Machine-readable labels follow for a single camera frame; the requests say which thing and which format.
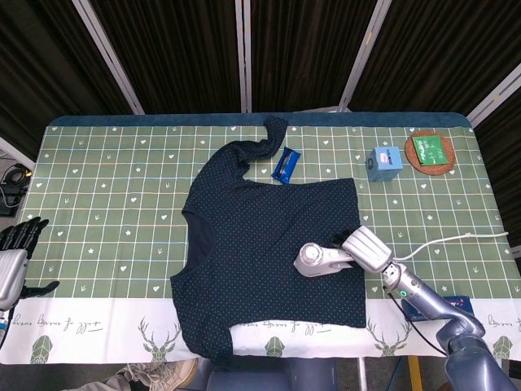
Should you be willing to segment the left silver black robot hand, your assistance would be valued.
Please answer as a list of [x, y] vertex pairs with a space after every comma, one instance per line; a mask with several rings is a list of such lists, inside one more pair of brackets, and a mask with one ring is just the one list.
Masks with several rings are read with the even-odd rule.
[[13, 309], [20, 300], [52, 293], [59, 281], [45, 287], [28, 287], [25, 283], [29, 262], [48, 219], [34, 217], [1, 230], [1, 311]]

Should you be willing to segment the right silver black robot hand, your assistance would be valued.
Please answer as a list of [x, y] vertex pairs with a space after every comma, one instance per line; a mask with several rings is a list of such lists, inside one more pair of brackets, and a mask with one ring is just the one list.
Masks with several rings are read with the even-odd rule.
[[381, 273], [393, 263], [392, 250], [366, 226], [334, 235], [332, 244], [370, 273]]

